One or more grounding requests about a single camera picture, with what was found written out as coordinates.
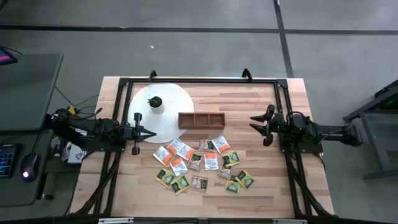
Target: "wooden tray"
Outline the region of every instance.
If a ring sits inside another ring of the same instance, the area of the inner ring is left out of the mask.
[[[225,113],[179,113],[180,129],[224,129]]]

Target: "tea bag packet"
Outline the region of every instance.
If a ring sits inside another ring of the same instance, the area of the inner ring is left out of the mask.
[[[223,154],[223,162],[226,167],[231,167],[233,165],[240,163],[241,161],[239,160],[238,153],[229,152],[229,153]]]
[[[165,187],[169,187],[174,178],[175,176],[173,173],[171,173],[167,169],[161,169],[160,172],[157,174],[155,180],[163,184]]]
[[[218,170],[216,153],[205,154],[205,170]]]
[[[195,152],[194,149],[192,149],[188,145],[184,144],[183,147],[181,147],[179,150],[177,150],[177,155],[181,156],[183,159],[189,160],[189,158],[191,158],[193,152]]]
[[[205,192],[207,189],[207,183],[208,183],[208,178],[193,175],[191,182],[191,189],[200,192]]]
[[[218,175],[229,180],[229,178],[231,178],[231,167],[227,167],[225,164],[223,164],[218,169]]]
[[[188,161],[188,169],[200,170],[200,164],[201,156],[193,154],[191,159]]]
[[[209,139],[199,140],[199,150],[205,152],[216,152],[216,148]]]
[[[173,162],[171,162],[170,166],[172,167],[174,174],[176,176],[184,174],[188,171],[187,166],[185,165],[184,161],[181,158],[178,158],[178,159],[174,160]]]
[[[189,183],[188,183],[185,175],[182,175],[181,177],[178,177],[175,180],[173,180],[171,183],[171,186],[172,186],[174,193],[176,195],[179,195],[184,190],[187,190],[189,188]]]
[[[182,149],[183,147],[185,147],[185,143],[179,138],[176,138],[169,144],[169,146],[167,146],[167,149],[170,150],[173,155],[176,155],[178,150]]]
[[[225,190],[229,192],[238,193],[239,192],[239,182],[236,180],[235,176],[232,175],[229,180],[227,180],[225,184]]]
[[[229,149],[230,146],[228,142],[226,142],[224,136],[218,136],[217,138],[211,140],[214,147],[217,149],[218,153],[223,153],[225,150]]]
[[[159,149],[154,153],[154,157],[163,165],[166,165],[166,163],[172,158],[172,155],[165,147],[160,146]]]
[[[242,170],[237,176],[236,180],[242,185],[243,188],[248,189],[254,182],[254,179],[246,170]]]

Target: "butcher block tabletop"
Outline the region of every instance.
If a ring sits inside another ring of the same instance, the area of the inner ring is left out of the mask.
[[[112,118],[116,92],[120,77],[104,77],[97,102],[97,109],[103,108],[97,118]],[[304,81],[301,78],[287,79],[290,99],[294,111],[301,111],[311,116]],[[135,83],[132,97],[150,83]],[[122,153],[114,201],[113,217],[209,217],[209,218],[292,218],[294,211],[290,196],[289,180],[284,155],[280,153],[279,140],[274,135],[271,146],[262,145],[261,135],[249,126],[251,116],[266,112],[269,104],[276,105],[274,86],[258,83],[178,83],[192,98],[197,113],[225,113],[224,130],[188,130],[180,139],[194,148],[199,147],[200,139],[214,139],[223,135],[231,149],[236,151],[240,164],[232,167],[232,174],[246,170],[254,178],[254,183],[247,190],[240,188],[239,193],[225,191],[226,179],[218,176],[216,170],[188,170],[185,174],[188,181],[192,175],[208,178],[205,193],[188,189],[175,195],[155,180],[161,168],[171,170],[170,161],[162,165],[153,153],[164,144],[140,142],[139,155],[131,154],[132,142],[127,142]],[[284,95],[280,91],[282,105]],[[119,121],[123,111],[124,90],[119,110]],[[77,211],[89,199],[100,179],[103,163],[103,152],[95,152],[84,159],[76,185],[71,212]],[[319,158],[303,154],[303,164],[308,188],[324,208],[333,213],[325,171]],[[301,211],[304,211],[302,193],[297,192]],[[104,191],[103,206],[108,196]]]

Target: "white round placemat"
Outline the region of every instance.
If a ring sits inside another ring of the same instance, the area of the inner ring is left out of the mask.
[[[156,114],[149,107],[148,99],[158,96],[164,104],[164,112]],[[140,125],[157,135],[145,139],[151,143],[165,143],[180,137],[186,130],[178,128],[178,113],[193,112],[191,96],[173,83],[151,84],[139,90],[133,97],[127,117],[131,126],[135,125],[134,113],[142,114]]]

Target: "computer mouse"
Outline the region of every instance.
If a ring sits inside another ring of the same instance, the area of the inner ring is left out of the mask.
[[[21,162],[21,178],[24,182],[34,181],[39,174],[39,155],[30,153]]]

